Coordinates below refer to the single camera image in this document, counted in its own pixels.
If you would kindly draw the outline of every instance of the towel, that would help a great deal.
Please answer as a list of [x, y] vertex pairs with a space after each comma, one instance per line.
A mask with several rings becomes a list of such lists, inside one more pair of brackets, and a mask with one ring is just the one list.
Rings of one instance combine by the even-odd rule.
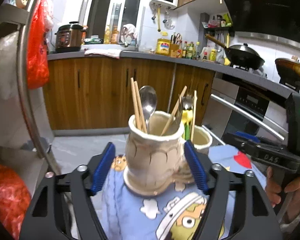
[[88, 49], [84, 52], [84, 54], [99, 54], [108, 57], [120, 58], [121, 51], [121, 49]]
[[123, 28], [124, 28], [124, 30], [126, 29], [126, 33], [125, 33], [126, 37], [131, 36], [136, 40], [138, 39], [139, 33], [133, 24], [130, 24], [130, 23], [125, 24], [123, 26]]

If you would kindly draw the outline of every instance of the red heart print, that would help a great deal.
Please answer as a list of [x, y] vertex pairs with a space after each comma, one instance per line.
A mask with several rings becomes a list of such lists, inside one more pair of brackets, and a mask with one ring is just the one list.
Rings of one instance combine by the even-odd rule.
[[238, 154], [235, 155], [233, 158], [239, 165], [241, 165], [247, 169], [252, 169], [251, 162], [244, 153], [238, 151]]

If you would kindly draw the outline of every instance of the range hood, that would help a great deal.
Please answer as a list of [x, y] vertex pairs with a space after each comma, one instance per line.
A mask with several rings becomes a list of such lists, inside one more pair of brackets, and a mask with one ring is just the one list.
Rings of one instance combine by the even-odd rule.
[[300, 43], [300, 0], [224, 1], [236, 32], [263, 33]]

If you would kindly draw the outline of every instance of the dish cloth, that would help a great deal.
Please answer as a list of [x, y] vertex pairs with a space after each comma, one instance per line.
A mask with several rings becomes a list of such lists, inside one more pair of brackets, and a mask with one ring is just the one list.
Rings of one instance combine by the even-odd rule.
[[108, 57], [120, 58], [121, 51], [121, 49], [88, 49], [84, 52], [84, 54], [99, 54]]

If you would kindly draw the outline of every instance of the blue cartoon cloth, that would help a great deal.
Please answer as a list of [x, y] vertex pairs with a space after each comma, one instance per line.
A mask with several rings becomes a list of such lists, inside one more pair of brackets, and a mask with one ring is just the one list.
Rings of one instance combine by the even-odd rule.
[[[101, 224], [109, 240], [188, 240], [195, 232], [208, 196], [195, 184], [171, 184], [156, 197], [143, 197], [131, 192], [123, 181], [125, 157], [115, 162], [108, 174], [102, 195]], [[262, 185], [265, 176], [235, 147], [211, 147], [209, 158], [230, 171], [253, 170]], [[235, 193], [230, 192], [224, 227], [220, 238], [227, 237], [232, 221]]]

